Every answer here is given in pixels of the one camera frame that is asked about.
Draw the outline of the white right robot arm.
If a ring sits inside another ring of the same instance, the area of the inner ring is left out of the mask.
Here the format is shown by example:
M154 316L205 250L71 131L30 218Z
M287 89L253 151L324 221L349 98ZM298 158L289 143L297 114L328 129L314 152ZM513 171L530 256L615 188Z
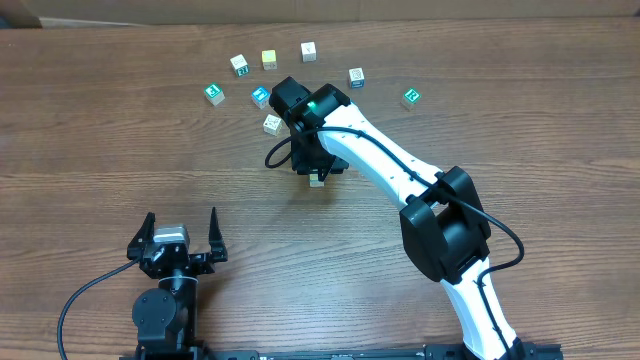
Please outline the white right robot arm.
M442 171L377 130L343 92L311 92L287 77L270 106L290 130L293 171L324 181L354 167L398 209L403 248L414 266L441 284L458 316L463 343L477 359L516 359L522 343L501 311L491 281L487 241L504 225L482 208L471 177Z

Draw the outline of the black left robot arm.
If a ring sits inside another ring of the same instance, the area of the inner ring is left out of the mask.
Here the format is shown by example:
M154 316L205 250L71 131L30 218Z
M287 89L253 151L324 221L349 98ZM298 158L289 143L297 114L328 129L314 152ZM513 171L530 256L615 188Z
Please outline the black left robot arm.
M196 338L196 328L198 277L214 273L217 263L228 260L215 210L211 211L208 243L208 252L191 253L185 225L157 227L155 214L146 215L127 246L127 258L158 285L143 292L132 307L136 359L212 357L206 343Z

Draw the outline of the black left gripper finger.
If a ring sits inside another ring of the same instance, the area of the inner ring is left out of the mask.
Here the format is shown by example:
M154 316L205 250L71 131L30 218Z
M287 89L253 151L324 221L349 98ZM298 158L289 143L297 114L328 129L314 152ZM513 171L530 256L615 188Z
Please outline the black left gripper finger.
M226 262L228 260L228 252L219 227L215 207L211 209L208 243L211 249L210 254L212 263Z
M129 260L140 259L145 248L153 240L154 236L155 214L148 212L140 229L129 242L126 249L126 256Z

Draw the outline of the blue H letter block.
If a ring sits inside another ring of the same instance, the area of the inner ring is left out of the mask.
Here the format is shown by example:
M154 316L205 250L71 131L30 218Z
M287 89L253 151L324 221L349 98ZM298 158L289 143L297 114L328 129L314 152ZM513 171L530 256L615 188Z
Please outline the blue H letter block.
M309 186L311 188L320 188L324 186L324 182L319 179L319 176L317 174L310 174Z

